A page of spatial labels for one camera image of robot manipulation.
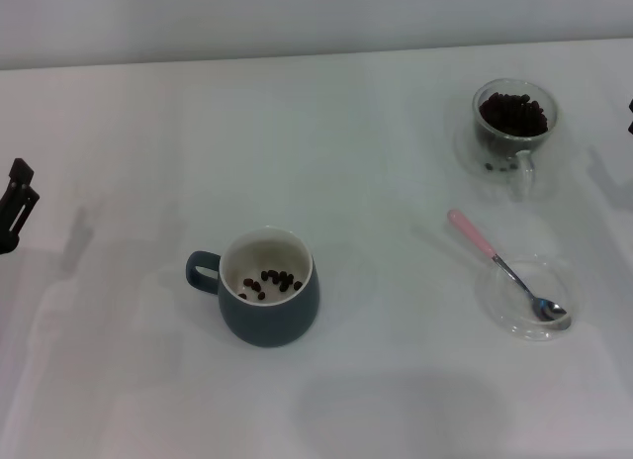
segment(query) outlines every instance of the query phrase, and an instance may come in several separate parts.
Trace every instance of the pink spoon handle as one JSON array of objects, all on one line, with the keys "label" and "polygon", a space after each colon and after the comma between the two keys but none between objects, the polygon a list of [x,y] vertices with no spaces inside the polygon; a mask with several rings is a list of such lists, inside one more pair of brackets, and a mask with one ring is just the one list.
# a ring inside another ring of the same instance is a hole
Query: pink spoon handle
[{"label": "pink spoon handle", "polygon": [[473,244],[480,249],[488,258],[494,257],[497,252],[491,246],[490,243],[479,233],[479,230],[475,228],[471,221],[466,218],[459,210],[453,209],[448,213],[448,221],[453,226],[463,233]]}]

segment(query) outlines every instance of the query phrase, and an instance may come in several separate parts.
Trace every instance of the glass saucer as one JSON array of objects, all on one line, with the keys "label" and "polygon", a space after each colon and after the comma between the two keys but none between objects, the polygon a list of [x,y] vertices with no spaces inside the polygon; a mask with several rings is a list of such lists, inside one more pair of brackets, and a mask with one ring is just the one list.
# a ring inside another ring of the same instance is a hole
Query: glass saucer
[{"label": "glass saucer", "polygon": [[488,315],[503,329],[529,340],[551,340],[578,322],[580,289],[570,263],[544,255],[505,259],[532,293],[561,306],[567,314],[555,321],[542,321],[532,310],[525,293],[498,266],[480,277],[476,295]]}]

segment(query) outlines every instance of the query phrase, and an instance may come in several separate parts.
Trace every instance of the white table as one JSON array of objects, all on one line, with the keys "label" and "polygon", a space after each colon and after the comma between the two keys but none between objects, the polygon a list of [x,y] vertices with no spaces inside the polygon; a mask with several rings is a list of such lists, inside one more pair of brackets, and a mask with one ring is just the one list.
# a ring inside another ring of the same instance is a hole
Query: white table
[{"label": "white table", "polygon": [[[633,457],[632,64],[625,40],[0,73],[1,171],[24,157],[42,195],[0,256],[0,457]],[[564,112],[529,203],[453,151],[501,76]],[[573,331],[488,318],[452,207],[575,263]],[[277,349],[184,277],[264,225],[322,286]]]}]

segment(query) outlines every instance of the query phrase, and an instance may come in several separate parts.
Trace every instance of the teal mug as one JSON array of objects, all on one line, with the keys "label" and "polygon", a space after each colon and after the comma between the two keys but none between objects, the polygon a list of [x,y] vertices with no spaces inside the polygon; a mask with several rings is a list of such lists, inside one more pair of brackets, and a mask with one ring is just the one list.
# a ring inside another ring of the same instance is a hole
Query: teal mug
[{"label": "teal mug", "polygon": [[[198,268],[216,271],[218,277],[207,276]],[[269,270],[292,273],[301,286],[291,285],[281,292],[281,283],[273,284],[271,277],[262,279],[262,271]],[[315,262],[306,244],[284,229],[266,227],[247,233],[222,256],[196,251],[187,260],[186,276],[194,288],[218,296],[228,328],[253,345],[276,347],[292,342],[308,330],[317,316]],[[265,299],[258,299],[259,292],[244,285],[246,279],[259,283]]]}]

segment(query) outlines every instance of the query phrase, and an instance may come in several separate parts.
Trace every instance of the glass cup handle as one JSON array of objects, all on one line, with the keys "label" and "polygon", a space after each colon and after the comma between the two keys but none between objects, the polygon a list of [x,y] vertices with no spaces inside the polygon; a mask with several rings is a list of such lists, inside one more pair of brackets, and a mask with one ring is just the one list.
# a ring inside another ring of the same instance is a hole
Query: glass cup handle
[{"label": "glass cup handle", "polygon": [[520,150],[516,154],[517,170],[510,172],[510,192],[517,200],[524,200],[532,191],[536,179],[536,168],[529,150]]}]

